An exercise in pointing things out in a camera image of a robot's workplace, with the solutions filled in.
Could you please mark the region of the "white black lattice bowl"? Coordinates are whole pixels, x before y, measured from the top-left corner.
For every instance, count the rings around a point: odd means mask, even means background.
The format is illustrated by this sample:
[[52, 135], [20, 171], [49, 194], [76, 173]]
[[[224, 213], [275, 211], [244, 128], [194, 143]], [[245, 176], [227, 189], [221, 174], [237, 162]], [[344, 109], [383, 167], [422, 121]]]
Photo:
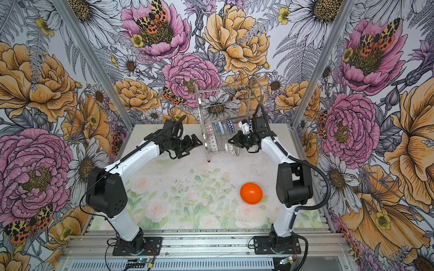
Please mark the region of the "white black lattice bowl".
[[240, 155], [240, 148], [239, 147], [237, 147], [237, 146], [235, 146], [234, 144], [231, 144], [231, 143], [226, 143], [225, 144], [225, 149], [226, 149], [226, 151], [227, 152], [229, 152], [231, 155], [234, 155], [234, 156], [239, 156]]

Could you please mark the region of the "blue floral bowl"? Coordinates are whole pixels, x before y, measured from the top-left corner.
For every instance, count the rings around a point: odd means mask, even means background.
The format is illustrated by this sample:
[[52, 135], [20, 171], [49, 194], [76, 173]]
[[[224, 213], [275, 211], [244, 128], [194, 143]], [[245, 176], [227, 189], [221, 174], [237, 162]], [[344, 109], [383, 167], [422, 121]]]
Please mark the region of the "blue floral bowl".
[[224, 135], [224, 128], [223, 128], [223, 125], [221, 124], [221, 122], [214, 123], [214, 127], [215, 127], [215, 131], [218, 134]]

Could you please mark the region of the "dark blue patterned bowl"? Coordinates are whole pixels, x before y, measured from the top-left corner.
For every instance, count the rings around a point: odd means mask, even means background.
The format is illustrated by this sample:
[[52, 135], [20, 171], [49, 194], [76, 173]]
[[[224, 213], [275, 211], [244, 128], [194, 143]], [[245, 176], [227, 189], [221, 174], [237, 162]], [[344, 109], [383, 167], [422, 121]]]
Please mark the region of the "dark blue patterned bowl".
[[206, 128], [207, 135], [214, 135], [215, 134], [214, 127], [211, 123], [206, 123], [205, 128]]

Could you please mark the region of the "silver wire dish rack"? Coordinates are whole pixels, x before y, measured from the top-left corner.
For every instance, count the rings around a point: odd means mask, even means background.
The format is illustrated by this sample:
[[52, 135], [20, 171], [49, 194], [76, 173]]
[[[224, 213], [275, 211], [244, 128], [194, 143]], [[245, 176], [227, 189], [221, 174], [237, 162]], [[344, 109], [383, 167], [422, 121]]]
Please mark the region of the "silver wire dish rack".
[[[251, 118], [257, 105], [262, 103], [268, 94], [267, 86], [256, 76], [244, 78], [235, 76], [231, 82], [209, 89], [200, 89], [199, 85], [194, 82], [193, 89], [197, 104], [194, 114], [198, 117], [202, 129], [201, 139], [205, 144], [206, 160], [208, 162], [211, 161], [212, 155], [226, 151], [225, 144], [238, 131], [236, 123], [242, 119]], [[230, 134], [227, 130], [226, 120], [233, 121], [234, 134]], [[223, 125], [224, 135], [220, 135], [215, 131], [214, 123], [216, 122], [221, 122]], [[209, 151], [206, 123], [211, 123], [214, 127], [219, 152], [212, 154]]]

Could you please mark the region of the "orange plastic bowl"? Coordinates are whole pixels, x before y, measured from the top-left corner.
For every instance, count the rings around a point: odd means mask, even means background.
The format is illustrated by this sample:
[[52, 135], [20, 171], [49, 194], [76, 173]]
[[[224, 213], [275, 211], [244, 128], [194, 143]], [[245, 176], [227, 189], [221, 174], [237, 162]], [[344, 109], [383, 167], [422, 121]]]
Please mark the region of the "orange plastic bowl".
[[249, 182], [241, 187], [240, 196], [244, 203], [256, 205], [263, 199], [263, 190], [259, 185]]

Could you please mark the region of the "green patterned bowl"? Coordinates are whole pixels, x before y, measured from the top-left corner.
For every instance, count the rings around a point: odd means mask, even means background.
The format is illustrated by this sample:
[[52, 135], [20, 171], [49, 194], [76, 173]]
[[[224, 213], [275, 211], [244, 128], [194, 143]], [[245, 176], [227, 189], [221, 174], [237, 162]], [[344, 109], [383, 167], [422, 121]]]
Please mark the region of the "green patterned bowl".
[[216, 153], [219, 152], [217, 139], [214, 134], [209, 134], [209, 151], [210, 153]]

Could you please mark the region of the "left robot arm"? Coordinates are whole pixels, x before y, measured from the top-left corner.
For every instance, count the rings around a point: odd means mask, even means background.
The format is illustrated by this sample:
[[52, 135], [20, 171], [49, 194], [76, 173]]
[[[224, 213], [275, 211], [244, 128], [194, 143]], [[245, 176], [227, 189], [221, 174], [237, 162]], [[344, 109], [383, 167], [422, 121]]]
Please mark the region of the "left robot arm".
[[195, 135], [183, 134], [183, 123], [167, 121], [163, 128], [150, 133], [131, 152], [105, 168], [95, 166], [88, 175], [85, 203], [104, 217], [116, 231], [113, 254], [158, 255], [161, 238], [148, 238], [127, 210], [126, 182], [146, 163], [168, 152], [171, 159], [181, 159], [203, 145]]

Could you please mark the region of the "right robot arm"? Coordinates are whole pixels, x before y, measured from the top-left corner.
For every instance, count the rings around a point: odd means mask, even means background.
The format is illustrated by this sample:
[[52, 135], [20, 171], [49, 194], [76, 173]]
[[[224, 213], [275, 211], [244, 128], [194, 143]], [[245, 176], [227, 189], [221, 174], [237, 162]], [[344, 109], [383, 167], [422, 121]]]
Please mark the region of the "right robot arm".
[[297, 208], [305, 205], [313, 197], [311, 168], [309, 163], [293, 158], [271, 131], [266, 118], [256, 116], [238, 123], [238, 132], [228, 140], [248, 152], [252, 147], [255, 153], [263, 151], [277, 165], [276, 195], [281, 203], [278, 216], [272, 223], [268, 237], [254, 237], [255, 253], [263, 255], [300, 254], [298, 237], [294, 234]]

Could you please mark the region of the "green circuit board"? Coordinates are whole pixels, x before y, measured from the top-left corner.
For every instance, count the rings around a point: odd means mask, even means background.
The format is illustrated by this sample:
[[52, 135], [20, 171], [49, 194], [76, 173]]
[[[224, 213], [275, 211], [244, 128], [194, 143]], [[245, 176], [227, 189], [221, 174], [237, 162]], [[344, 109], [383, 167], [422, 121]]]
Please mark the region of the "green circuit board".
[[284, 259], [281, 259], [281, 261], [279, 262], [280, 265], [287, 265], [287, 264], [293, 264], [294, 263], [294, 258], [292, 256], [288, 256]]

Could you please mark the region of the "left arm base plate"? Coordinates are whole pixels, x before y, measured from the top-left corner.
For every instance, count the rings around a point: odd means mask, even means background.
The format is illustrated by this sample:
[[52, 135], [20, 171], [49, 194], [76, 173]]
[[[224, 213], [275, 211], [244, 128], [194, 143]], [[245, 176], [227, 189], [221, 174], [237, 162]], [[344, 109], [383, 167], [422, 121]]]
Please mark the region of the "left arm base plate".
[[131, 242], [119, 239], [113, 256], [158, 256], [162, 248], [162, 237], [143, 237]]

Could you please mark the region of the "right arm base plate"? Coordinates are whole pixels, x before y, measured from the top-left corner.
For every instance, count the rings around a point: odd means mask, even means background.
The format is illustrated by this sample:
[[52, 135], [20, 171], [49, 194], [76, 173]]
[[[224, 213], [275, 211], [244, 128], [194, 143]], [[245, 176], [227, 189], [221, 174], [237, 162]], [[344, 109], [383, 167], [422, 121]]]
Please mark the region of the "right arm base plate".
[[268, 254], [300, 254], [301, 246], [297, 237], [255, 236], [254, 251], [256, 255]]

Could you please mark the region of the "aluminium front rail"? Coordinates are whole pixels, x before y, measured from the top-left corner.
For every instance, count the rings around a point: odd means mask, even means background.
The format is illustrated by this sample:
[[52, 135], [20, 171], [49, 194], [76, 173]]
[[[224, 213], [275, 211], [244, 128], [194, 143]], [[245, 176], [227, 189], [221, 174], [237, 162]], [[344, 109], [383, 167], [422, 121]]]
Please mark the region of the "aluminium front rail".
[[[146, 237], [162, 237], [158, 256], [113, 256], [113, 231], [94, 231], [73, 237], [66, 247], [59, 271], [355, 271], [356, 263], [343, 235], [326, 230], [303, 230], [307, 255], [256, 255], [255, 236], [266, 231], [162, 231]], [[293, 264], [280, 265], [281, 259]]]

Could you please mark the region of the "left aluminium corner post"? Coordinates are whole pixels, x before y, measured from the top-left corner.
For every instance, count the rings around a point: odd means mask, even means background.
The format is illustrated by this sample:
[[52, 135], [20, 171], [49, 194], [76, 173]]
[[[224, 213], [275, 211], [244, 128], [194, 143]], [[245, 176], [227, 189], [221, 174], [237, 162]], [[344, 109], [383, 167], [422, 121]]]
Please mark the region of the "left aluminium corner post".
[[73, 13], [72, 8], [68, 1], [54, 1], [53, 3], [55, 9], [59, 12], [61, 18], [63, 19], [65, 25], [70, 30], [72, 37], [77, 42], [82, 53], [86, 57], [88, 63], [90, 64], [93, 72], [95, 72], [97, 79], [99, 79], [100, 84], [106, 90], [107, 95], [111, 99], [115, 109], [117, 110], [119, 116], [121, 117], [123, 123], [126, 126], [127, 131], [131, 132], [134, 128], [134, 123], [129, 116], [129, 113], [125, 109], [122, 101], [120, 100], [108, 74], [103, 68], [92, 44], [88, 40], [81, 25]]

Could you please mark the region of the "aluminium corner post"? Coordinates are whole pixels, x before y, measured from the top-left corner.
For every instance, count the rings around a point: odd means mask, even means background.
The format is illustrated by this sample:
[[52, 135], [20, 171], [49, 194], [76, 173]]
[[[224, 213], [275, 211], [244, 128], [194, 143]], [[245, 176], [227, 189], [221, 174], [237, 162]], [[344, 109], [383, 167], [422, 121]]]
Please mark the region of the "aluminium corner post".
[[97, 79], [99, 79], [100, 84], [106, 90], [107, 95], [111, 99], [115, 109], [117, 110], [119, 116], [121, 117], [123, 123], [126, 126], [127, 131], [131, 132], [134, 128], [134, 123], [129, 116], [129, 113], [125, 109], [122, 101], [120, 100], [108, 74], [103, 68], [92, 44], [88, 40], [81, 25], [73, 13], [72, 8], [68, 1], [54, 1], [53, 3], [55, 9], [59, 12], [61, 18], [63, 19], [65, 25], [70, 30], [72, 37], [77, 42], [82, 53], [86, 57], [88, 63], [90, 64], [93, 72], [95, 72]]
[[343, 1], [339, 13], [336, 17], [335, 23], [332, 27], [331, 33], [324, 43], [324, 48], [315, 65], [313, 74], [309, 79], [308, 85], [305, 90], [305, 94], [302, 97], [297, 110], [295, 111], [294, 118], [290, 124], [290, 128], [292, 130], [295, 130], [296, 126], [301, 121], [301, 118], [304, 116], [307, 106], [309, 105], [309, 101], [315, 93], [315, 89], [318, 85], [318, 81], [321, 77], [321, 74], [324, 68], [326, 67], [328, 59], [332, 54], [333, 48], [335, 47], [340, 35], [345, 29], [345, 25], [350, 18], [351, 12], [356, 2], [357, 1], [355, 0]]

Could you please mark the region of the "right aluminium corner post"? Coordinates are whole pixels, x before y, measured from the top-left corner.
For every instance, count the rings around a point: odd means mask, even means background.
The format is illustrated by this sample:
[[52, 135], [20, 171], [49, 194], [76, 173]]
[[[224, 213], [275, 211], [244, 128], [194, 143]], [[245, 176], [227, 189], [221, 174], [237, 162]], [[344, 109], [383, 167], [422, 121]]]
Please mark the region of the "right aluminium corner post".
[[295, 111], [294, 118], [290, 124], [290, 128], [292, 130], [295, 130], [296, 126], [301, 121], [301, 118], [304, 116], [307, 106], [309, 105], [309, 101], [315, 93], [315, 89], [318, 85], [318, 81], [321, 77], [321, 74], [324, 68], [326, 67], [328, 59], [332, 54], [333, 48], [335, 47], [340, 35], [345, 29], [345, 25], [350, 18], [351, 12], [356, 2], [357, 1], [355, 0], [343, 1], [339, 13], [336, 17], [335, 23], [332, 27], [331, 33], [324, 43], [324, 48], [315, 65], [313, 74], [309, 79], [308, 85], [305, 90], [305, 94], [302, 97], [297, 110]]

